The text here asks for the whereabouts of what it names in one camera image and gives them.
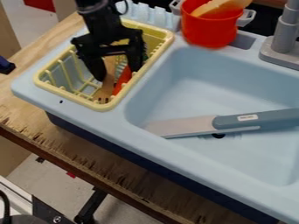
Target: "utensil handle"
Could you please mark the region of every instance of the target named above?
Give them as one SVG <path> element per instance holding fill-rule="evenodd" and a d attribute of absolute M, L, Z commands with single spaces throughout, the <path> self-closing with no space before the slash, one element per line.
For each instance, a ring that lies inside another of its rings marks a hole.
<path fill-rule="evenodd" d="M 299 126 L 299 108 L 272 110 L 243 115 L 217 116 L 212 121 L 216 130 L 238 129 L 260 126 L 261 130 L 271 130 Z"/>

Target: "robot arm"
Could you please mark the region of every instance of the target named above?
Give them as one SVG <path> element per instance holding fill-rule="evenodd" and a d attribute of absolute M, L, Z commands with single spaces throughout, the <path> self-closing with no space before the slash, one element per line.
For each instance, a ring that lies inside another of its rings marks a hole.
<path fill-rule="evenodd" d="M 106 77 L 102 57 L 125 54 L 132 72 L 143 65 L 145 52 L 143 31 L 122 25 L 115 3 L 121 0 L 75 0 L 78 13 L 84 18 L 89 33 L 72 40 L 77 54 L 98 81 Z M 115 41 L 128 39 L 127 45 L 111 45 Z"/>

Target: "yellow object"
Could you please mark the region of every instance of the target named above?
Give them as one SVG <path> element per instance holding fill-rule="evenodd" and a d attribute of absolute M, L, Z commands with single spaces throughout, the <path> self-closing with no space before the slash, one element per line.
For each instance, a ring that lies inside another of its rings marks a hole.
<path fill-rule="evenodd" d="M 212 0 L 199 6 L 191 15 L 198 18 L 205 14 L 220 13 L 227 10 L 246 8 L 253 0 Z"/>
<path fill-rule="evenodd" d="M 149 59 L 132 79 L 123 86 L 117 96 L 111 96 L 105 104 L 100 104 L 97 100 L 94 100 L 93 96 L 101 88 L 101 84 L 87 71 L 83 62 L 78 59 L 74 45 L 70 45 L 56 59 L 50 61 L 34 75 L 35 85 L 96 111 L 113 109 L 144 76 L 174 39 L 173 33 L 165 29 L 128 19 L 122 19 L 122 23 L 129 28 L 143 30 L 143 40 L 147 44 Z"/>

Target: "orange handle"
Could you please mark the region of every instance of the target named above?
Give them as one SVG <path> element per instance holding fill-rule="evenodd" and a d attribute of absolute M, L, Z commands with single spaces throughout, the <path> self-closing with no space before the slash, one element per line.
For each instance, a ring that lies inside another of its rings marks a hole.
<path fill-rule="evenodd" d="M 126 66 L 122 71 L 122 75 L 120 76 L 120 78 L 118 79 L 118 81 L 116 83 L 116 86 L 115 86 L 115 89 L 114 89 L 112 95 L 118 95 L 118 93 L 121 92 L 121 90 L 122 90 L 122 84 L 128 83 L 131 78 L 132 78 L 131 69 L 129 69 L 129 66 Z"/>

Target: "sink drain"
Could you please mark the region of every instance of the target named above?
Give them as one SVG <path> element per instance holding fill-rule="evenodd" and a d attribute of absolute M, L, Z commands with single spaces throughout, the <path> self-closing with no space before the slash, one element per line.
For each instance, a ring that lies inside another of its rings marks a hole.
<path fill-rule="evenodd" d="M 217 139 L 224 138 L 225 136 L 226 136 L 226 134 L 212 134 L 212 137 L 217 138 Z"/>
<path fill-rule="evenodd" d="M 232 139 L 241 139 L 241 133 L 227 133 L 227 134 L 211 134 L 211 135 L 204 135 L 198 136 L 198 139 L 205 139 L 207 141 L 218 141 L 218 140 L 232 140 Z"/>

